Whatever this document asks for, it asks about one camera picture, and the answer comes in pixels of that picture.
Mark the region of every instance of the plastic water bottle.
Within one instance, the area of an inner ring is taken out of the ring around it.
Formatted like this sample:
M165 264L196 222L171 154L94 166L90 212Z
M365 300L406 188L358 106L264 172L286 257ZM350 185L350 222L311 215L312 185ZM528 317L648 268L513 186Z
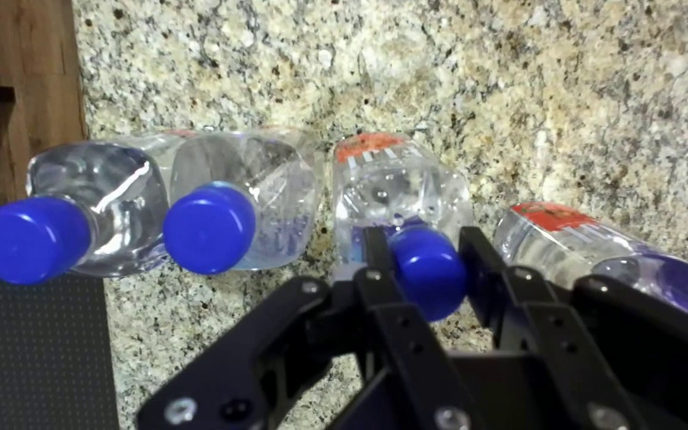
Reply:
M132 274L162 264L170 192L184 194L170 188L178 144L177 134L138 134L34 156L28 198L0 209L0 280Z
M571 290L577 277L606 274L688 314L688 264L555 204L504 211L494 246L510 266L531 266Z
M268 271L297 261L320 206L311 142L293 131L191 134L174 172L205 169L165 218L166 254L186 271Z
M465 271L452 236L470 222L467 178L396 134L358 134L334 147L336 280L365 266L362 228L385 228L395 274L428 320L454 314Z

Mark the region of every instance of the clear plastic bottle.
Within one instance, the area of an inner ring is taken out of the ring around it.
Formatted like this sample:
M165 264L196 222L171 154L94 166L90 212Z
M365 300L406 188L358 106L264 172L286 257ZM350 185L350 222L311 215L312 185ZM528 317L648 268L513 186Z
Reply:
M571 290L577 277L606 274L688 314L688 264L586 212L555 204L510 206L494 246L509 266L531 266Z
M404 295L428 320L454 314L465 271L454 236L470 221L467 178L396 134L334 147L336 280L365 266L362 228L385 228Z
M34 156L28 198L0 209L0 280L35 284L68 271L132 274L162 264L170 194L184 194L170 181L178 144L177 134L138 134Z
M191 166L205 166L207 180L171 206L162 230L181 268L201 274L268 271L303 254L322 192L303 134L191 134L171 169Z

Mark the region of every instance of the screw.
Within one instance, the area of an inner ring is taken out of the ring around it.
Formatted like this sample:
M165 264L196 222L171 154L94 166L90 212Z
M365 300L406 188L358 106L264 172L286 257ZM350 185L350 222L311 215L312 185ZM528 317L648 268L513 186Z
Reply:
M170 426L184 426L196 419L196 412L197 412L197 405L194 400L178 396L170 402L170 407L165 408L165 419Z
M303 295L318 295L320 288L318 288L316 283L303 283L303 284L301 284L301 292L303 292Z
M617 408L606 408L599 405L587 405L590 420L598 430L629 430L629 420Z
M460 408L438 408L435 420L439 430L470 430L470 420Z
M532 280L532 273L525 271L525 268L516 268L513 274L520 277L520 280Z
M377 271L367 271L365 277L367 280L383 280L383 274Z

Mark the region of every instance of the speckled granite surface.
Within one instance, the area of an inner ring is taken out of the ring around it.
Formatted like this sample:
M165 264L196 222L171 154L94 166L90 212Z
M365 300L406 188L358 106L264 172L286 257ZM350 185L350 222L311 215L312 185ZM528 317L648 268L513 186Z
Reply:
M95 137L146 128L303 125L320 150L355 130L421 131L492 209L549 198L688 258L688 0L74 0ZM330 221L306 261L257 274L162 268L108 283L122 423L181 363L297 273L330 268ZM438 328L488 337L467 310ZM350 363L286 429L322 429Z

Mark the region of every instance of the blue bottle cap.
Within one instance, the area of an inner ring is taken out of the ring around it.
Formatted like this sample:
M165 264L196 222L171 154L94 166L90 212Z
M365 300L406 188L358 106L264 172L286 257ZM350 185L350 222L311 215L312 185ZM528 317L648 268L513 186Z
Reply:
M444 234L429 228L408 228L390 236L390 252L401 292L424 320L441 320L460 306L465 266Z
M250 249L252 231L252 206L230 185L197 186L178 198L162 222L166 254L197 274L234 268Z
M0 209L2 283L46 283L72 271L88 246L88 221L68 202L35 197Z

